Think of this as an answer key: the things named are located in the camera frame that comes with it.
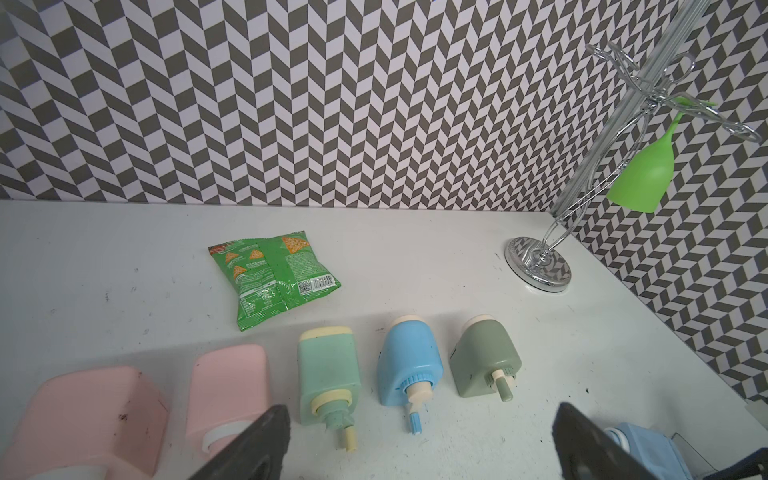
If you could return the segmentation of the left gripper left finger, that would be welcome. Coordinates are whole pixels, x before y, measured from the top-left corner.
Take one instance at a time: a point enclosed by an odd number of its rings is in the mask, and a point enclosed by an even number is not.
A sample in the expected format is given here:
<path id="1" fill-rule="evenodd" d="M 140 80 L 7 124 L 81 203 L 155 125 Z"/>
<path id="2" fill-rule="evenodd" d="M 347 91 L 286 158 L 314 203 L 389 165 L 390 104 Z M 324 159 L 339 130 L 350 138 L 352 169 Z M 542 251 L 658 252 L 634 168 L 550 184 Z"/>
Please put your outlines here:
<path id="1" fill-rule="evenodd" d="M 291 419 L 287 406 L 272 406 L 195 472 L 190 480 L 278 480 L 290 439 Z"/>

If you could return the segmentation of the grey transparent tray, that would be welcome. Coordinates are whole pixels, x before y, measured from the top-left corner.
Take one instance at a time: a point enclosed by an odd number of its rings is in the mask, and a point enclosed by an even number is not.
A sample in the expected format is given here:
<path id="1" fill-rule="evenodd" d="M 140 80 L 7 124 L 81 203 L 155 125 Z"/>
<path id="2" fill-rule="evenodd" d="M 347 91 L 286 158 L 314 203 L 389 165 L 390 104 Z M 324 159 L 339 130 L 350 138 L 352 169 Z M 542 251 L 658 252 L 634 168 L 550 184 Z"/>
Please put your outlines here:
<path id="1" fill-rule="evenodd" d="M 702 480 L 718 471 L 681 433 L 673 433 L 671 441 L 675 444 L 694 480 Z"/>

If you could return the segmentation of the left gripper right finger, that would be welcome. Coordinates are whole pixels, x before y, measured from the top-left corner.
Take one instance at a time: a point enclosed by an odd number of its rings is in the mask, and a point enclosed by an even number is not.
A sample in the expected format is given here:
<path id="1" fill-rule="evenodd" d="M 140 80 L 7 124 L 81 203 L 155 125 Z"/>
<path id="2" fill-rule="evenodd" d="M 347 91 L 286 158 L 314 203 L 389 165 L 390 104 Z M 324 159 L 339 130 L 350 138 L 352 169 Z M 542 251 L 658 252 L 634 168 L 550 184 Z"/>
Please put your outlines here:
<path id="1" fill-rule="evenodd" d="M 564 479 L 654 479 L 571 403 L 559 405 L 552 437 Z"/>

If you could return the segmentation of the green plastic wine glass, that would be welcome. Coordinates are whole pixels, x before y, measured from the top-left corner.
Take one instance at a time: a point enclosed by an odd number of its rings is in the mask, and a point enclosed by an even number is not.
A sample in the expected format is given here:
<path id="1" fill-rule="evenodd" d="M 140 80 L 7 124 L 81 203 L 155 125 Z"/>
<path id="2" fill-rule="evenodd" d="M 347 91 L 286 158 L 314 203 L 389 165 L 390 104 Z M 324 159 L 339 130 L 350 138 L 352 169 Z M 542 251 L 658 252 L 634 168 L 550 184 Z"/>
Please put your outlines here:
<path id="1" fill-rule="evenodd" d="M 608 200 L 636 212 L 656 210 L 674 176 L 672 139 L 683 116 L 680 111 L 664 135 L 633 155 L 608 190 Z"/>

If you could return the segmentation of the light blue pencil sharpener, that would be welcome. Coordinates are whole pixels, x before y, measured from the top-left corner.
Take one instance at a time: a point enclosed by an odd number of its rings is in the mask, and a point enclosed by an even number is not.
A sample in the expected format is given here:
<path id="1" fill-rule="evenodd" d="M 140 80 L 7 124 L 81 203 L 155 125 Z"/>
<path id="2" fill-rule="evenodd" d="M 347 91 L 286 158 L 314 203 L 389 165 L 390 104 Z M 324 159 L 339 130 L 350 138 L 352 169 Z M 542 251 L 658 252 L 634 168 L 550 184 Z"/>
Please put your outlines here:
<path id="1" fill-rule="evenodd" d="M 662 433 L 630 423 L 605 428 L 604 432 L 656 479 L 693 480 L 680 451 Z"/>

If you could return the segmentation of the sage green pencil sharpener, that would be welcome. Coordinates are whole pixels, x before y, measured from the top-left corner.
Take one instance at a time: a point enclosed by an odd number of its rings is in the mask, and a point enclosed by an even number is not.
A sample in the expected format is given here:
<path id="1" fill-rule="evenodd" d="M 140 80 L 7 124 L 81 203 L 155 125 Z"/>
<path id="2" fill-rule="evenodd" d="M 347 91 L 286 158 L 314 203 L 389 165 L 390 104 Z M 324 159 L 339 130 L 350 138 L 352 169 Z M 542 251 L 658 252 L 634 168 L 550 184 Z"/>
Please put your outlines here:
<path id="1" fill-rule="evenodd" d="M 483 314 L 463 325 L 449 366 L 460 397 L 496 393 L 502 402 L 511 402 L 522 360 L 505 326 Z"/>

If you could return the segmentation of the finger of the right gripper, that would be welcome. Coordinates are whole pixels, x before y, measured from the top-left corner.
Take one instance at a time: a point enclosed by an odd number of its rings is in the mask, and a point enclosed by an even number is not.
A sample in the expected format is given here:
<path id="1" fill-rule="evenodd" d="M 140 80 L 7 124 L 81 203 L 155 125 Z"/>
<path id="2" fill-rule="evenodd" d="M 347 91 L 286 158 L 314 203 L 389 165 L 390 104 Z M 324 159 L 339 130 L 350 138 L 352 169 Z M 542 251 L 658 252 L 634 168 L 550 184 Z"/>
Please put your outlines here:
<path id="1" fill-rule="evenodd" d="M 704 480 L 768 479 L 768 448 L 760 448 L 730 467 L 713 472 Z"/>

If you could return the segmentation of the green snack bag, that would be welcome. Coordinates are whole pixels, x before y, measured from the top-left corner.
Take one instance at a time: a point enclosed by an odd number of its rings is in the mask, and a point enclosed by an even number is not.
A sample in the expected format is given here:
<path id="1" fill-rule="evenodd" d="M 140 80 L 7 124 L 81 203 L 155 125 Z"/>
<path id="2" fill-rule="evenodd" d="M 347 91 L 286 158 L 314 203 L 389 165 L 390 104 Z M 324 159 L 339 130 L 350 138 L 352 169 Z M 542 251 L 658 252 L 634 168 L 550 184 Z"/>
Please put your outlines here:
<path id="1" fill-rule="evenodd" d="M 209 247 L 208 253 L 236 291 L 241 331 L 341 287 L 303 231 L 229 241 Z"/>

